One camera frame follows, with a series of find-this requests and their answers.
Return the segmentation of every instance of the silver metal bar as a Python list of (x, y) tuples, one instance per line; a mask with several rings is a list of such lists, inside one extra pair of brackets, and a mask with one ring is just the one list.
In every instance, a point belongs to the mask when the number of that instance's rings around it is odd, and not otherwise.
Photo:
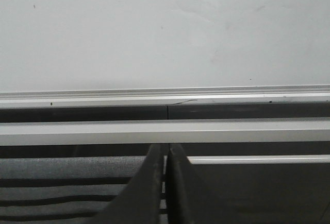
[(301, 164), (330, 163), (330, 154), (302, 156), (189, 156), (196, 165), (205, 164)]
[(0, 145), (328, 141), (330, 118), (11, 123)]
[(330, 101), (330, 85), (0, 93), (0, 108)]

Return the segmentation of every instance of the horizontal bar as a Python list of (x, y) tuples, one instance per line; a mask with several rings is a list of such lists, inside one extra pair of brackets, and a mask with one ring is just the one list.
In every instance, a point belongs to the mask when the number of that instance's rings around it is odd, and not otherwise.
[(6, 123), (0, 145), (328, 141), (330, 118)]
[(329, 102), (330, 85), (0, 93), (0, 109)]
[(189, 156), (196, 165), (205, 164), (301, 164), (330, 163), (330, 154), (302, 156)]

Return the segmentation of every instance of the metal strip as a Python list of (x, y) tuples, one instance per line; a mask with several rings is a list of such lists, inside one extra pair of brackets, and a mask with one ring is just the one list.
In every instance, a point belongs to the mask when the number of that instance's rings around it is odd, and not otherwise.
[(330, 154), (302, 156), (189, 156), (196, 165), (205, 164), (301, 164), (330, 163)]
[(0, 108), (330, 101), (330, 85), (0, 93)]
[(328, 141), (330, 118), (7, 123), (0, 145)]

